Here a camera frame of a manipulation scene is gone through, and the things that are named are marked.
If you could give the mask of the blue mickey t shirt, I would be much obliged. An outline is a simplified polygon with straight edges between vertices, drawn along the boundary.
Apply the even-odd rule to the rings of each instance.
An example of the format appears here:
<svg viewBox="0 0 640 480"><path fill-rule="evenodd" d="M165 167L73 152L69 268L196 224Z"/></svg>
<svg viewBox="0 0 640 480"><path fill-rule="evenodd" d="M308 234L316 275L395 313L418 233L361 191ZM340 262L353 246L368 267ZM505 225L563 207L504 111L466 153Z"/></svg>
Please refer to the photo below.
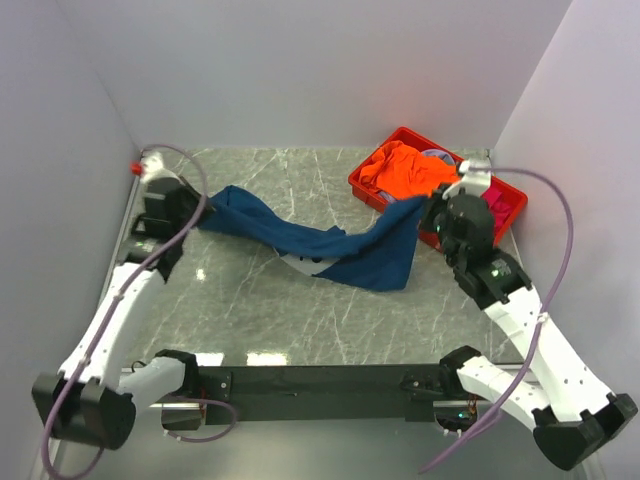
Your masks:
<svg viewBox="0 0 640 480"><path fill-rule="evenodd" d="M404 289L409 280L423 199L388 205L371 228L357 234L337 226L319 230L285 221L257 196L236 186L211 197L209 205L213 212L199 224L203 231L262 243L307 276L389 292Z"/></svg>

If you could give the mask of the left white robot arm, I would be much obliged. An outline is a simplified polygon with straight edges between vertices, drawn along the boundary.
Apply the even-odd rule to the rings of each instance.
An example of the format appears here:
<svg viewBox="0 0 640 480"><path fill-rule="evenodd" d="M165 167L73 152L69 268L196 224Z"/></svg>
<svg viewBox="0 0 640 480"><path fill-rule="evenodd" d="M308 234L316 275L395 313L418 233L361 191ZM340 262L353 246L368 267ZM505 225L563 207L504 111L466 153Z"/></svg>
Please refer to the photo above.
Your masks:
<svg viewBox="0 0 640 480"><path fill-rule="evenodd" d="M140 181L143 211L93 320L57 373L41 374L33 384L46 438L117 450L138 413L165 396L186 402L200 390L195 355L177 350L162 350L131 378L121 377L121 364L152 301L183 255L185 237L212 211L206 197L166 169Z"/></svg>

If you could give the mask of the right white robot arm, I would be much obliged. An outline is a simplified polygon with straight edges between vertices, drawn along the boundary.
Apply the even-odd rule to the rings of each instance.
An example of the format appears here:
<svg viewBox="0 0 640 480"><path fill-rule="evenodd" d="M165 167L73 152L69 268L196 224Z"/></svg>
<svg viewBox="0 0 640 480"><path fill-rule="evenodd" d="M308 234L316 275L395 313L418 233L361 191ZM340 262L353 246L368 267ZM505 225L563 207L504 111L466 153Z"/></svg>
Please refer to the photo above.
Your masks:
<svg viewBox="0 0 640 480"><path fill-rule="evenodd" d="M458 286L505 333L537 380L530 385L464 346L442 358L440 390L452 399L470 393L490 401L532 432L554 466L573 469L613 440L638 406L582 361L519 262L495 246L483 198L440 188L424 206L420 227L437 235Z"/></svg>

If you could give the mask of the magenta t shirt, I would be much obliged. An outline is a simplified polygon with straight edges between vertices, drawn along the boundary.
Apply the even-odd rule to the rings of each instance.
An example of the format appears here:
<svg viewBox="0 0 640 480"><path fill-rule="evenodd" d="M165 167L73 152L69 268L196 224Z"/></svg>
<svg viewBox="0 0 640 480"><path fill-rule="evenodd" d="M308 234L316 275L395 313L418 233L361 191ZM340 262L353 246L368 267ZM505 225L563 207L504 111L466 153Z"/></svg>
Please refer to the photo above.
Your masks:
<svg viewBox="0 0 640 480"><path fill-rule="evenodd" d="M505 199L503 192L495 186L490 186L482 197L494 218L494 234L497 235L506 224L514 207Z"/></svg>

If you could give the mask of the lavender t shirt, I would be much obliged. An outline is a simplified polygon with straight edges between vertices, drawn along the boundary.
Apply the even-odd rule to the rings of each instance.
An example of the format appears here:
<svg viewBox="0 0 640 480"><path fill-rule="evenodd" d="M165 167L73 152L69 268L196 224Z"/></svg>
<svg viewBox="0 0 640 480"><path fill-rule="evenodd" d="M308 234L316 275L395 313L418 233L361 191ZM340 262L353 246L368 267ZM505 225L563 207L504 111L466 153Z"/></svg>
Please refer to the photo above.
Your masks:
<svg viewBox="0 0 640 480"><path fill-rule="evenodd" d="M451 153L441 149L426 149L421 152L425 157L435 157L440 159L443 163L450 166L456 166L457 161Z"/></svg>

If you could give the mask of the orange t shirt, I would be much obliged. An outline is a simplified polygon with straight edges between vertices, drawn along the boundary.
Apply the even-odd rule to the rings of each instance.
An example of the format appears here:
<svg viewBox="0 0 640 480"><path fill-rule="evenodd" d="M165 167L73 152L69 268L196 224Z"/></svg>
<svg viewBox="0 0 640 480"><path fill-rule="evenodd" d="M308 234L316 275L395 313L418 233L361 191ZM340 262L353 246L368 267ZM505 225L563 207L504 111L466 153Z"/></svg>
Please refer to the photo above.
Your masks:
<svg viewBox="0 0 640 480"><path fill-rule="evenodd" d="M389 142L373 152L356 180L371 192L394 200L430 196L441 183L451 185L458 180L456 166L425 157L423 150L402 141Z"/></svg>

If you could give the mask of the black base beam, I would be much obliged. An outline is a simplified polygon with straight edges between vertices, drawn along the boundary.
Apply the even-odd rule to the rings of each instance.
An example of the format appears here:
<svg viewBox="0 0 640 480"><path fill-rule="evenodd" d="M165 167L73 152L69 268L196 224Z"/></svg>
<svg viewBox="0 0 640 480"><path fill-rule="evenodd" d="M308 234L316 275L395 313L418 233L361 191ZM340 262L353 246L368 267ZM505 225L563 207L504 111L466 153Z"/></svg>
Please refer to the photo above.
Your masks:
<svg viewBox="0 0 640 480"><path fill-rule="evenodd" d="M208 399L230 404L244 422L432 419L450 400L436 364L235 366L199 369Z"/></svg>

